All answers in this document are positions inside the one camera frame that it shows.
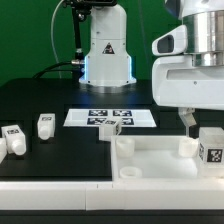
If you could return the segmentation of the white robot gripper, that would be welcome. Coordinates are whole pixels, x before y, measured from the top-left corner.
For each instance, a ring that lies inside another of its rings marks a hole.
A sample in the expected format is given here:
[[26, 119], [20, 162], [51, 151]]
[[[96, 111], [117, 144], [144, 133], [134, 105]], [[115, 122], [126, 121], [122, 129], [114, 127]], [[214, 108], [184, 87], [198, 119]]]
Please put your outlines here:
[[189, 136], [195, 109], [224, 110], [224, 66], [193, 67], [190, 55], [160, 57], [152, 67], [152, 92], [158, 105], [179, 108]]

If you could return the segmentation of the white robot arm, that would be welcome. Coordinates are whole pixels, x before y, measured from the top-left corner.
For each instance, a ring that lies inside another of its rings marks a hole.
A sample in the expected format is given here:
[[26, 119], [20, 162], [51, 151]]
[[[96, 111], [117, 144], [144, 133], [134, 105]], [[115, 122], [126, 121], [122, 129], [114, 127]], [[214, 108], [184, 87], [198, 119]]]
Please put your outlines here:
[[[152, 96], [178, 109], [185, 127], [197, 109], [224, 111], [224, 0], [163, 0], [179, 24], [156, 36], [151, 51]], [[91, 10], [91, 47], [80, 82], [97, 89], [132, 85], [126, 13], [120, 5]]]

